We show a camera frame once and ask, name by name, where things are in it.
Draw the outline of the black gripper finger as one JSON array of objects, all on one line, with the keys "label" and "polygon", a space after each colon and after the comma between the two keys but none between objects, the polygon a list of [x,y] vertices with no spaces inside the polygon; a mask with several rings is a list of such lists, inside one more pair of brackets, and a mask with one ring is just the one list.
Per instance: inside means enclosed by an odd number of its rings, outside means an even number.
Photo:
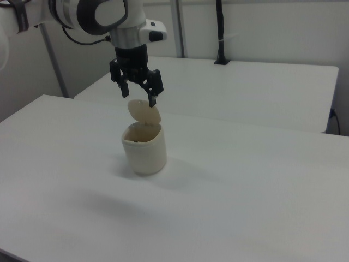
[{"label": "black gripper finger", "polygon": [[109,63],[111,80],[116,82],[121,90],[122,97],[126,98],[129,95],[129,88],[127,84],[128,77],[121,70],[118,61],[116,59]]},{"label": "black gripper finger", "polygon": [[145,70],[141,74],[139,85],[148,94],[149,107],[154,107],[157,96],[164,90],[160,70]]}]

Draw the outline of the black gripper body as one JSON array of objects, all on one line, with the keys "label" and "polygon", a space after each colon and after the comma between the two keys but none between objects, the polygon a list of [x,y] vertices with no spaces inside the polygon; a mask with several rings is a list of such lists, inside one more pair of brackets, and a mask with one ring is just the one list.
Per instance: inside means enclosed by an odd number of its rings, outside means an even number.
[{"label": "black gripper body", "polygon": [[132,49],[116,47],[115,52],[122,78],[136,84],[142,84],[149,71],[147,46],[141,45]]}]

